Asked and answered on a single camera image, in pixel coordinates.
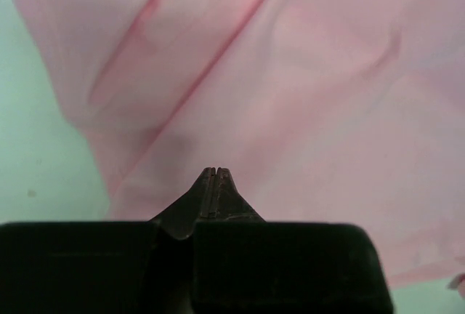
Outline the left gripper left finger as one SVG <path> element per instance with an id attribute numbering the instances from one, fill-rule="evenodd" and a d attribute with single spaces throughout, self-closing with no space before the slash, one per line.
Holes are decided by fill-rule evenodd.
<path id="1" fill-rule="evenodd" d="M 194 224 L 217 171 L 148 221 L 11 222 L 1 226 L 3 313 L 160 313 L 190 280 Z"/>

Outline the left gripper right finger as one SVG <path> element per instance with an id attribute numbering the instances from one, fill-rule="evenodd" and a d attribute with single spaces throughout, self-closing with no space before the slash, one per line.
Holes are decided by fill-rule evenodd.
<path id="1" fill-rule="evenodd" d="M 356 225 L 265 222 L 227 169 L 204 169 L 193 226 L 196 313 L 393 313 L 379 256 Z"/>

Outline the pink t shirt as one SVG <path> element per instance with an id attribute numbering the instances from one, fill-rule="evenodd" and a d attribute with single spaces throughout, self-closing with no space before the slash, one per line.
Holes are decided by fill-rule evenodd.
<path id="1" fill-rule="evenodd" d="M 464 273 L 464 0 L 14 0 L 115 220 L 207 166 L 268 220 L 366 229 L 394 286 Z"/>

